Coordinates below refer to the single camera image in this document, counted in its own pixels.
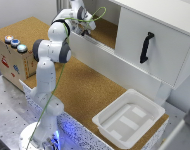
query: white robotic arm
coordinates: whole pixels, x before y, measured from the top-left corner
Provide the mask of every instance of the white robotic arm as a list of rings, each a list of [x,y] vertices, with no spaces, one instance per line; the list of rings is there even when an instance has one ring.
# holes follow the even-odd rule
[[[67,63],[71,58],[71,50],[66,42],[71,31],[75,30],[78,24],[90,30],[96,28],[94,21],[90,21],[92,15],[86,11],[83,1],[70,0],[70,2],[72,9],[62,10],[53,20],[48,30],[50,40],[37,40],[33,45],[34,58],[39,62],[36,70],[37,87],[31,90],[30,96],[42,108],[45,107],[56,86],[54,62]],[[58,130],[57,116],[63,111],[63,103],[59,99],[51,99],[32,138],[31,143],[35,148],[60,150],[60,146],[54,144],[52,144],[53,149],[50,145],[49,148],[45,148],[44,143],[50,142],[50,139],[55,137]]]

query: cabinet handle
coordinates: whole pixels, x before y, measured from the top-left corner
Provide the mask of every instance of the cabinet handle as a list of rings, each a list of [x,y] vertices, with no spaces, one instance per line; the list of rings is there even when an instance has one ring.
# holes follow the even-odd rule
[[[140,63],[143,64],[144,62],[146,62],[148,60],[148,57],[146,57],[146,53],[148,50],[148,46],[149,46],[149,40],[152,39],[155,35],[151,32],[148,32],[148,36],[146,37],[145,41],[144,41],[144,45],[142,48],[142,53],[140,56]]]

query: brown box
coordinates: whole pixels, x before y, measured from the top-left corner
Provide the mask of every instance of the brown box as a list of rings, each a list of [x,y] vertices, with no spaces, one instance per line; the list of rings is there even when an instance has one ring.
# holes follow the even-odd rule
[[[29,78],[36,71],[37,62],[32,52],[20,54],[10,45],[0,41],[0,70],[4,77],[23,90],[19,79]]]

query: white tray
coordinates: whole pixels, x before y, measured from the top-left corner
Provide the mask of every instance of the white tray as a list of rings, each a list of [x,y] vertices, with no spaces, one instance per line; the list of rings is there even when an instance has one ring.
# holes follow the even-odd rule
[[[117,147],[130,149],[164,113],[164,108],[130,89],[92,120]]]

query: yellow-green wire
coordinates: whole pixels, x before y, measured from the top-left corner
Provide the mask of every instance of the yellow-green wire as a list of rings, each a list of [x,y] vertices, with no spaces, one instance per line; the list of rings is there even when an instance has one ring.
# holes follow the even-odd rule
[[[104,13],[103,13],[100,17],[98,17],[98,18],[96,18],[96,19],[93,20],[92,18],[93,18],[93,17],[95,16],[95,14],[96,14],[98,11],[100,11],[101,9],[105,9]],[[100,8],[92,15],[92,18],[91,18],[90,20],[79,20],[79,19],[74,19],[74,18],[65,18],[65,19],[77,20],[77,21],[80,21],[80,22],[88,22],[88,24],[87,24],[87,26],[88,26],[91,21],[97,21],[97,20],[101,19],[101,18],[105,15],[105,13],[106,13],[106,8],[105,8],[105,7],[100,7]],[[63,25],[64,25],[64,27],[65,27],[66,34],[67,34],[67,36],[68,36],[67,27],[65,26],[64,23],[63,23]],[[34,129],[32,135],[31,135],[31,137],[30,137],[30,139],[29,139],[29,142],[28,142],[28,145],[27,145],[26,150],[28,150],[28,147],[29,147],[29,145],[30,145],[30,142],[31,142],[33,136],[34,136],[34,133],[35,133],[35,131],[36,131],[36,129],[37,129],[37,126],[39,125],[39,122],[40,122],[40,120],[42,119],[42,116],[43,116],[43,114],[44,114],[46,108],[48,107],[48,104],[49,104],[49,102],[51,101],[51,98],[53,97],[53,95],[54,95],[54,93],[55,93],[55,91],[56,91],[56,89],[57,89],[57,87],[58,87],[58,84],[59,84],[59,82],[60,82],[60,79],[61,79],[62,74],[63,74],[63,71],[64,71],[64,67],[65,67],[65,64],[63,65],[63,68],[62,68],[62,71],[61,71],[61,73],[60,73],[60,76],[59,76],[59,79],[58,79],[58,81],[57,81],[57,84],[56,84],[56,86],[55,86],[55,89],[54,89],[54,91],[52,92],[52,94],[51,94],[51,96],[50,96],[48,102],[46,103],[46,106],[44,107],[44,109],[43,109],[43,111],[42,111],[42,113],[41,113],[41,115],[40,115],[40,118],[39,118],[39,120],[38,120],[38,122],[37,122],[37,124],[36,124],[36,126],[35,126],[35,129]]]

